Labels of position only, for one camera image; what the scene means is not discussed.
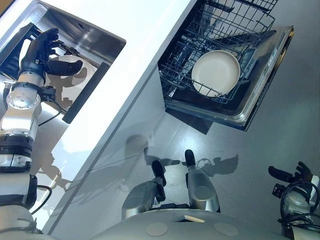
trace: robotic arm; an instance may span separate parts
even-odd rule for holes
[[[6,97],[6,113],[0,122],[0,234],[23,239],[21,234],[38,233],[28,211],[37,199],[37,177],[29,173],[33,142],[38,130],[41,102],[54,102],[56,90],[46,86],[46,72],[73,75],[82,62],[49,61],[58,46],[58,29],[52,28],[31,41],[21,60],[19,77]]]

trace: white bowl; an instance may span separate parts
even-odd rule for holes
[[[223,50],[214,50],[202,55],[194,64],[191,73],[194,88],[207,97],[227,94],[237,84],[239,76],[238,60]]]

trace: kitchen counter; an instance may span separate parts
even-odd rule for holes
[[[32,3],[31,0],[16,0],[11,5],[0,18],[0,36],[8,36],[6,33]],[[56,209],[58,203],[62,198],[67,200],[72,197],[79,181],[99,159],[105,143],[110,141],[119,128],[195,0],[162,0],[153,1],[152,4],[148,0],[78,0],[76,4],[74,1],[44,0],[42,3],[83,19],[126,41],[123,50],[72,123],[69,126],[61,123],[62,130],[52,134],[52,137],[57,138],[57,143],[51,143],[52,154],[48,153],[47,157],[50,158],[53,176],[43,172],[36,174],[39,184],[54,186],[52,199],[49,206],[34,215],[38,228],[42,229],[47,223],[45,228],[50,229],[54,221],[47,222],[49,218],[56,218],[61,213]],[[40,142],[38,146],[46,148],[46,143]],[[41,202],[45,195],[38,197]]]

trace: sink basin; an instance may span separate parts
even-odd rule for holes
[[[59,29],[59,40],[100,65],[115,61],[126,41],[111,32],[42,2],[32,2],[0,40],[0,50],[20,28],[33,23],[41,31]],[[59,55],[63,50],[57,49]]]
[[[38,28],[37,34],[26,36],[25,26],[32,24]],[[70,92],[75,91],[75,88],[70,88],[67,81],[63,81],[64,78],[61,78],[62,81],[57,81],[53,86],[56,89],[56,101],[62,107],[63,120],[70,124],[122,51],[126,41],[65,11],[39,1],[33,1],[0,39],[1,74],[17,80],[19,72],[19,54],[17,55],[17,53],[20,52],[24,39],[29,36],[31,38],[37,36],[39,30],[44,32],[51,28],[59,29],[59,40],[64,43],[63,46],[55,48],[58,56],[64,55],[66,51],[74,48],[76,51],[72,50],[72,54],[81,57],[95,67],[93,76],[91,78],[88,76],[85,80],[86,84],[76,87],[77,94]]]

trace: white countertop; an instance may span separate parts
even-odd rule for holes
[[[110,137],[159,57],[196,0],[44,0],[126,40],[126,45],[52,151],[66,187],[81,177]],[[31,0],[16,0],[0,18],[3,36]],[[38,183],[54,186],[45,174]],[[49,206],[39,210],[38,228],[48,221],[65,189],[53,189]],[[38,197],[40,204],[45,196]]]

